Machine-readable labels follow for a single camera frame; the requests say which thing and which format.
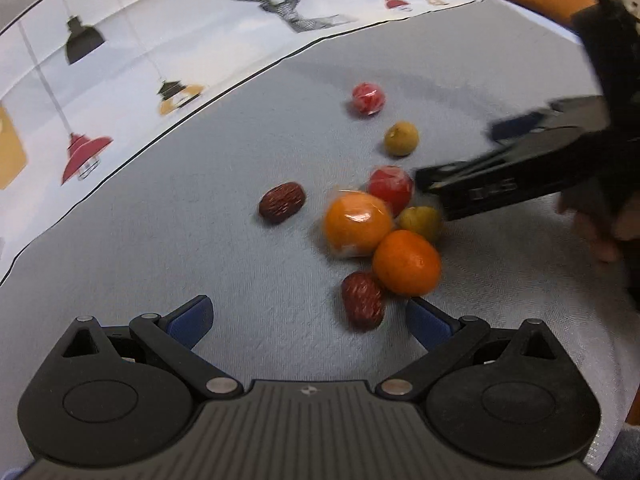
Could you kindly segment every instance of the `plastic-wrapped orange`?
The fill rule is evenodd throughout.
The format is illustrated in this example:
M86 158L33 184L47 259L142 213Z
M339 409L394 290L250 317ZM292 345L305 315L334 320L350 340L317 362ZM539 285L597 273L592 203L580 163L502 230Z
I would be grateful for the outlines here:
M440 281L440 255L427 240L411 231L394 231L373 255L373 272L391 292L423 296Z
M337 256L369 256L394 228L382 200L361 191L344 191L329 206L322 230Z

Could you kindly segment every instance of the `black lamp print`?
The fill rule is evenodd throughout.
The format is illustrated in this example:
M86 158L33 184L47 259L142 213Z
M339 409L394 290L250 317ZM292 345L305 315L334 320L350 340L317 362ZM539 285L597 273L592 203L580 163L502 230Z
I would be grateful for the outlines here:
M80 18L71 13L67 1L62 0L62 2L69 15L69 21L66 22L69 28L69 39L66 40L65 51L66 61L71 65L101 46L104 43L104 37L95 27L83 25Z

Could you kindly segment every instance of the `wrapped tomato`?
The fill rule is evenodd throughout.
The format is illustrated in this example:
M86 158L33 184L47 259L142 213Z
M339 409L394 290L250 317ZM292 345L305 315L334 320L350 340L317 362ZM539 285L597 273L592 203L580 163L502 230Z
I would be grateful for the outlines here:
M411 200L414 181L397 166L382 166L371 173L367 191L388 204L393 216L398 216Z
M351 92L351 103L361 114L377 114L385 105L385 93L375 83L360 83Z

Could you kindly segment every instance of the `red date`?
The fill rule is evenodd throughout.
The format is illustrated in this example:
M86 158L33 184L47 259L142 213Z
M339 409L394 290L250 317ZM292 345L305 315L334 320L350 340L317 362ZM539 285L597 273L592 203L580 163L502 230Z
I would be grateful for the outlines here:
M267 222L280 224L305 205L305 190L297 182L286 182L269 190L260 200L258 213Z
M352 272L342 281L342 302L351 326L372 330L385 317L383 291L371 272Z

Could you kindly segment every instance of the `fabric surface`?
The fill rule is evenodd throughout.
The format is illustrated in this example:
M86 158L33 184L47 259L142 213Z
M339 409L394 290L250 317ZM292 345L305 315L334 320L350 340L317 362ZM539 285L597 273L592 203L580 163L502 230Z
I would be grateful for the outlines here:
M346 107L363 80L387 94L368 120ZM323 41L216 101L32 242L0 287L0 470L28 462L18 398L81 314L123 324L207 294L214 327L195 351L245 384L376 383L405 366L422 350L400 303L374 332L346 326L338 286L364 262L326 255L318 220L327 195L388 163L380 141L397 120L422 133L400 162L410 169L484 151L488 121L596 91L577 45L487 0ZM305 187L307 203L266 227L257 203L287 180ZM640 322L622 277L591 263L552 202L451 223L443 280L429 299L499 327L546 321L600 401L586 459L597 468L640 381Z

